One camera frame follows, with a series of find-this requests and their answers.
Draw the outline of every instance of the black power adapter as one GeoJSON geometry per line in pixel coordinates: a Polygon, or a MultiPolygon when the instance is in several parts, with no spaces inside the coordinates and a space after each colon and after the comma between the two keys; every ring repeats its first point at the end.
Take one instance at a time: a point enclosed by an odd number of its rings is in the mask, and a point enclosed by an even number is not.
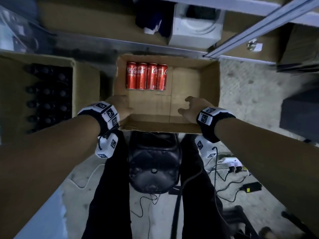
{"type": "Polygon", "coordinates": [[[262,188],[262,184],[259,182],[253,182],[244,184],[242,187],[240,187],[240,190],[245,191],[246,193],[251,193],[255,191],[260,191],[262,188]]]}

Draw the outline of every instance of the gray floor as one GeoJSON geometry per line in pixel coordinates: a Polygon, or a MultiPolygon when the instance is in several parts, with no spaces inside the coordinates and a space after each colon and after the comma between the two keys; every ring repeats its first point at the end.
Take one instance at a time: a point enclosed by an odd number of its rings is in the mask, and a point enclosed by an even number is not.
{"type": "MultiPolygon", "coordinates": [[[[279,74],[271,67],[232,61],[221,61],[221,96],[220,107],[233,112],[237,118],[256,126],[301,140],[302,138],[279,128],[280,108],[282,100],[290,95],[309,88],[315,81],[313,76],[292,76],[279,74]]],[[[219,152],[229,150],[219,143],[219,152]]],[[[70,174],[71,179],[81,187],[88,183],[91,173],[105,160],[91,156],[78,165],[70,174]]],[[[67,209],[67,228],[70,239],[81,238],[88,216],[88,206],[93,198],[99,178],[103,172],[100,166],[92,175],[85,189],[77,188],[69,179],[66,179],[63,188],[63,200],[67,209]]],[[[243,174],[230,175],[231,180],[240,180],[243,174]]],[[[250,176],[245,182],[256,179],[250,176]]],[[[227,183],[217,180],[217,189],[223,188],[227,183]]],[[[240,185],[231,185],[221,193],[222,196],[232,199],[236,188],[240,185]]],[[[131,210],[141,213],[139,198],[141,194],[131,189],[131,210]]],[[[176,196],[163,194],[156,205],[151,205],[150,200],[142,200],[144,216],[138,218],[131,213],[133,238],[147,238],[149,230],[149,217],[151,222],[149,238],[167,239],[173,217],[173,208],[176,196]]],[[[238,193],[235,203],[224,202],[224,207],[241,205],[244,212],[258,231],[264,226],[271,227],[280,238],[295,238],[300,231],[288,220],[282,218],[280,213],[284,206],[276,200],[265,188],[255,193],[238,193]]],[[[183,210],[180,211],[178,238],[181,238],[183,210]]]]}

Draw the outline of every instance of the forearm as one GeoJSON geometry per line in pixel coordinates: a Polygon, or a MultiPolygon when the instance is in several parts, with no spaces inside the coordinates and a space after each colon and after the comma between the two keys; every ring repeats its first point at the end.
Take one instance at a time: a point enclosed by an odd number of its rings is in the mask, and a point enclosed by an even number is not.
{"type": "Polygon", "coordinates": [[[214,131],[281,203],[319,234],[319,148],[235,118],[220,120],[214,131]]]}
{"type": "Polygon", "coordinates": [[[0,237],[13,238],[94,152],[98,122],[82,115],[0,146],[0,237]]]}

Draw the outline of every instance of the black pants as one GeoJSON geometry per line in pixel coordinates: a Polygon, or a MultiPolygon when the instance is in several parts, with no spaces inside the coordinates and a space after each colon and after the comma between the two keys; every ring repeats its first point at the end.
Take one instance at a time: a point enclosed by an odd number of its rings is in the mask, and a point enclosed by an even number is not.
{"type": "MultiPolygon", "coordinates": [[[[121,131],[117,131],[117,136],[118,144],[113,156],[106,160],[103,175],[90,204],[89,217],[82,239],[132,238],[128,147],[121,131]]],[[[189,181],[183,190],[182,237],[183,239],[229,238],[227,225],[217,212],[214,186],[204,170],[203,161],[194,140],[188,138],[181,142],[183,154],[180,168],[181,183],[198,173],[200,168],[203,168],[203,172],[189,181]]],[[[217,198],[216,202],[221,212],[223,205],[220,199],[217,198]]]]}

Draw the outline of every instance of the can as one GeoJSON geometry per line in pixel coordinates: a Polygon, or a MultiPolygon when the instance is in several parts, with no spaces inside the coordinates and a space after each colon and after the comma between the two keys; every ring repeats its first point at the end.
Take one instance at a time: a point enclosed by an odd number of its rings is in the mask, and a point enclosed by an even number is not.
{"type": "Polygon", "coordinates": [[[147,65],[146,89],[155,90],[157,81],[157,64],[150,63],[147,65]]]}
{"type": "Polygon", "coordinates": [[[164,64],[159,64],[157,66],[157,82],[156,82],[157,90],[166,89],[167,69],[168,69],[167,65],[164,65],[164,64]]]}
{"type": "Polygon", "coordinates": [[[147,77],[147,64],[139,63],[138,72],[136,77],[136,88],[139,90],[145,90],[146,88],[146,77],[147,77]]]}
{"type": "Polygon", "coordinates": [[[134,62],[127,62],[126,66],[126,88],[136,89],[137,66],[134,62]]]}

